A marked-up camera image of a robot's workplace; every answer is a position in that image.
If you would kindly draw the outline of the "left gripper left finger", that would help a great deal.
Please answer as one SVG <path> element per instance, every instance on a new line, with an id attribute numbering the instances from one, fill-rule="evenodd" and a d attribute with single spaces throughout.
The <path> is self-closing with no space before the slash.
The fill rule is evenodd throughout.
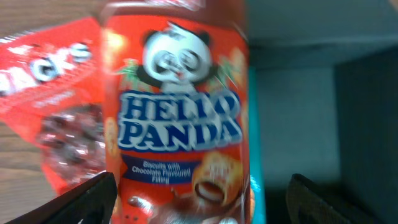
<path id="1" fill-rule="evenodd" d="M 117 195 L 114 174 L 103 171 L 6 224 L 109 224 Z"/>

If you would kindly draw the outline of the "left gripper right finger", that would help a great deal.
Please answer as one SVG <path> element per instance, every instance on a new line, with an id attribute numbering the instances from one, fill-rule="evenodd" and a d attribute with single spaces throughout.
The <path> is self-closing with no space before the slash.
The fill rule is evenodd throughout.
<path id="1" fill-rule="evenodd" d="M 293 174 L 286 192 L 293 224 L 380 224 L 375 216 L 345 201 L 302 174 Z"/>

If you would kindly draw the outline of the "red Hacks candy bag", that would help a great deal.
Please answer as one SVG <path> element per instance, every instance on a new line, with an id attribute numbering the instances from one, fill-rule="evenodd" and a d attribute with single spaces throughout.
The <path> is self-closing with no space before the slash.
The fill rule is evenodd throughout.
<path id="1" fill-rule="evenodd" d="M 1 38 L 1 120 L 63 194 L 105 168 L 100 28 L 91 17 Z"/>

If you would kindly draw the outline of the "red Hello Panda box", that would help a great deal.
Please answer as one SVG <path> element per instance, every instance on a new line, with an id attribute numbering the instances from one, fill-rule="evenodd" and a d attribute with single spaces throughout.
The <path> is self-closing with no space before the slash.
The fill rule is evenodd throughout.
<path id="1" fill-rule="evenodd" d="M 105 1 L 113 223 L 249 223 L 243 1 Z"/>

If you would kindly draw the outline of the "teal Chunkies box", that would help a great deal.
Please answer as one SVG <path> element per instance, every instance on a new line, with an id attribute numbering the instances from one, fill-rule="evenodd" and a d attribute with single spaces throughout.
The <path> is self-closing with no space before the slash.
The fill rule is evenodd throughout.
<path id="1" fill-rule="evenodd" d="M 251 190 L 254 193 L 253 224 L 266 224 L 266 197 L 262 175 L 262 144 L 257 107 L 256 73 L 253 67 L 248 73 L 248 118 Z"/>

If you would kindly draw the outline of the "dark green open box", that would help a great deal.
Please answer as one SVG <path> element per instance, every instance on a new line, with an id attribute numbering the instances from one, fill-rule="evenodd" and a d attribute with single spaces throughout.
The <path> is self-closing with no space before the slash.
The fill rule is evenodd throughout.
<path id="1" fill-rule="evenodd" d="M 248 1 L 267 223 L 302 174 L 397 222 L 397 2 Z"/>

